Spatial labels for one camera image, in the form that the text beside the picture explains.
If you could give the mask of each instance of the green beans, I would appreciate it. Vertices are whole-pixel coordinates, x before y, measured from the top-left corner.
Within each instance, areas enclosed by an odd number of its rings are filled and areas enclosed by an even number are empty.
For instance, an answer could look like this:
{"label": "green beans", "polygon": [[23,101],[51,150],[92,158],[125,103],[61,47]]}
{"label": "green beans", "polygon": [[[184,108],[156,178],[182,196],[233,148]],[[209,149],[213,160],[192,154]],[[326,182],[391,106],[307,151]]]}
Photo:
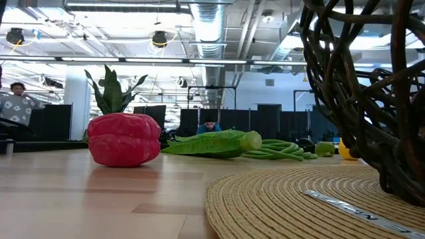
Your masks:
{"label": "green beans", "polygon": [[265,139],[262,146],[256,151],[247,151],[242,157],[251,159],[293,159],[303,161],[304,159],[317,159],[317,155],[305,152],[295,143],[290,143],[278,139]]}
{"label": "green beans", "polygon": [[294,160],[298,160],[298,161],[303,161],[303,157],[291,155],[289,153],[282,153],[282,152],[279,152],[279,151],[274,151],[274,150],[271,150],[271,149],[263,149],[263,148],[260,148],[260,150],[265,152],[265,153],[270,153],[270,154],[275,155],[275,156],[280,156],[280,157],[282,157],[282,159],[294,159]]}

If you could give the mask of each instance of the person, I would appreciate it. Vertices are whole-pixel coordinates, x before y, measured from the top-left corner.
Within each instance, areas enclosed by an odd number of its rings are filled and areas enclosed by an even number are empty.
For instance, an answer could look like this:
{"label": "person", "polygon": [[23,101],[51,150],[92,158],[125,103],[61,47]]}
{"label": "person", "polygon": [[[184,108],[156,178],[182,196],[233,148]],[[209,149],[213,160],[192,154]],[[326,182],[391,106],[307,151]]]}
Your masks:
{"label": "person", "polygon": [[[45,105],[25,94],[25,85],[20,82],[11,84],[11,91],[13,95],[0,98],[0,118],[28,126],[32,110],[44,109]],[[3,127],[7,126],[12,132],[15,132],[13,135],[17,137],[23,133],[21,127],[11,123],[1,123]]]}
{"label": "person", "polygon": [[221,131],[221,128],[217,122],[211,118],[205,119],[205,123],[200,125],[198,128],[198,134],[207,133],[207,132],[218,132]]}

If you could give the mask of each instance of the toy vegetable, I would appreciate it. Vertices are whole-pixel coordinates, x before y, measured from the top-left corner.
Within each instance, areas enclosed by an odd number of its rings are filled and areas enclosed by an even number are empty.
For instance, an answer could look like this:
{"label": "toy vegetable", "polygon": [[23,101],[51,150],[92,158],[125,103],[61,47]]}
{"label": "toy vegetable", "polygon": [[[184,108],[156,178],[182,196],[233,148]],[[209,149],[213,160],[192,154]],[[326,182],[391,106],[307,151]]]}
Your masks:
{"label": "toy vegetable", "polygon": [[347,149],[344,145],[344,142],[342,140],[342,138],[339,140],[339,148],[338,148],[338,152],[340,154],[340,156],[342,156],[343,159],[346,160],[357,160],[359,158],[355,158],[353,156],[351,156],[350,154],[350,149]]}
{"label": "toy vegetable", "polygon": [[150,116],[114,113],[88,125],[93,160],[110,167],[135,167],[159,155],[161,128]]}
{"label": "toy vegetable", "polygon": [[265,139],[261,148],[255,151],[247,151],[243,157],[251,159],[293,159],[303,161],[304,159],[317,159],[317,155],[304,152],[304,149],[295,143],[285,142],[277,139]]}
{"label": "toy vegetable", "polygon": [[162,153],[230,159],[261,146],[261,136],[255,131],[224,130],[176,139],[180,142],[169,141],[170,147],[163,149]]}
{"label": "toy vegetable", "polygon": [[335,146],[328,142],[319,142],[316,144],[314,153],[320,157],[332,157],[335,154]]}

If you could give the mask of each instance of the wooden table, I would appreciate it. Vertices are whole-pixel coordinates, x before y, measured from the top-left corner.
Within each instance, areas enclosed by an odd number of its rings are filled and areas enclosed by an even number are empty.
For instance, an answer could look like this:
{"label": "wooden table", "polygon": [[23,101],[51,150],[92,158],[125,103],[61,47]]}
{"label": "wooden table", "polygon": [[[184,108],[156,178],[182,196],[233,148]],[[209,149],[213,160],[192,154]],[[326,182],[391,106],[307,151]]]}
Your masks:
{"label": "wooden table", "polygon": [[2,239],[216,238],[203,210],[213,180],[248,169],[358,164],[160,155],[136,169],[92,162],[87,149],[0,157]]}

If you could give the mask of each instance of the black partition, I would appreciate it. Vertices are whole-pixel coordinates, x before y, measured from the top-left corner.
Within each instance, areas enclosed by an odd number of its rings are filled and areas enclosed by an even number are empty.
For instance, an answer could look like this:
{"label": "black partition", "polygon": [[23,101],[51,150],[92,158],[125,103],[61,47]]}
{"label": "black partition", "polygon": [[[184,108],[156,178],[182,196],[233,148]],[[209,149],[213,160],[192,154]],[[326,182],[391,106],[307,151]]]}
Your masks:
{"label": "black partition", "polygon": [[237,110],[220,110],[220,127],[222,130],[236,128],[235,113]]}
{"label": "black partition", "polygon": [[307,125],[307,112],[280,112],[280,132],[283,134],[303,134]]}
{"label": "black partition", "polygon": [[221,129],[250,130],[249,110],[220,110]]}
{"label": "black partition", "polygon": [[323,116],[319,110],[317,109],[317,106],[313,107],[313,111],[310,113],[311,118],[311,131],[313,132],[313,135],[311,136],[311,140],[313,142],[321,141],[324,134],[327,134],[329,132],[333,133],[335,136],[338,135],[338,129],[337,127],[331,123],[329,120]]}
{"label": "black partition", "polygon": [[198,109],[180,110],[180,127],[193,128],[198,127]]}
{"label": "black partition", "polygon": [[167,106],[142,106],[135,107],[133,113],[151,116],[158,123],[159,127],[164,129],[166,110]]}
{"label": "black partition", "polygon": [[263,139],[276,139],[280,132],[280,112],[282,105],[258,105],[254,123]]}
{"label": "black partition", "polygon": [[46,105],[43,110],[33,110],[29,127],[36,141],[66,141],[70,137],[71,105]]}
{"label": "black partition", "polygon": [[260,121],[260,118],[258,117],[258,112],[256,110],[251,110],[251,122],[250,124],[250,130],[252,131],[260,131],[260,124],[258,123]]}

